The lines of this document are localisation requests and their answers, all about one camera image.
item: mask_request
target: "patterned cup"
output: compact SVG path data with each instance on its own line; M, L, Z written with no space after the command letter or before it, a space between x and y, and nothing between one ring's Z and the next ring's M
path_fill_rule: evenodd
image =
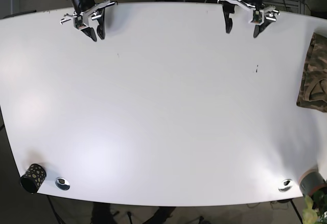
M36 193L46 178L45 170L38 164L32 164L20 178L21 186L29 193Z

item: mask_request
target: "camouflage cloth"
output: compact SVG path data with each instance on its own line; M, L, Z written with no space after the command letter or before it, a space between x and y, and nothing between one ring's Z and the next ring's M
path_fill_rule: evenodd
M327 113L327 38L317 33L307 52L296 105Z

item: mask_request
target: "metal bracket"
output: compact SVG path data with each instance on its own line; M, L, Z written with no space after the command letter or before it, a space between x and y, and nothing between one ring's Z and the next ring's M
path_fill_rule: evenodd
M253 33L254 38L256 38L260 33L262 33L271 23L276 22L275 14L280 15L278 10L267 12L264 15L265 21L261 25L256 25L254 28L254 33Z
M85 12L82 12L81 14L77 14L76 12L74 12L73 15L65 14L64 18L60 21L60 24L62 25L67 21L73 20L74 27L77 30L81 30L93 41L97 41L94 29L89 26L88 18L91 18L92 20L97 20L99 23L97 27L97 34L100 39L103 40L106 36L104 27L105 9L115 4L116 2L110 2L109 0L106 0L102 3L95 4L92 8Z

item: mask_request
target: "black chair leg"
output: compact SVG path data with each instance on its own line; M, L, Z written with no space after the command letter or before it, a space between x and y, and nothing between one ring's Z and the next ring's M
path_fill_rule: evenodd
M127 215L128 215L128 219L129 219L130 224L133 224L133 221L132 221L132 213L128 211L127 212Z

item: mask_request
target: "floor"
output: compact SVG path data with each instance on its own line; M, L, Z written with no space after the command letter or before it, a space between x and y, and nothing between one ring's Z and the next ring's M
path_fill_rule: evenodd
M146 2L155 0L113 0L118 2ZM66 0L20 0L20 10L45 11L70 7ZM54 214L45 195L26 193L19 185L19 175L13 159L6 130L0 131L0 163L2 181L0 181L2 207L0 216L3 223L43 224L56 223ZM294 200L301 213L304 207L302 198ZM74 199L53 197L53 203L58 214L67 224L89 224L92 203ZM133 213L133 220L141 224L156 211L156 207L112 205L113 211L120 211L116 216L119 224L129 223L127 211ZM242 223L271 223L288 224L300 223L290 203L260 203L234 206L212 207L181 207L173 212L167 223L186 224L196 223L200 215L212 224L242 224Z

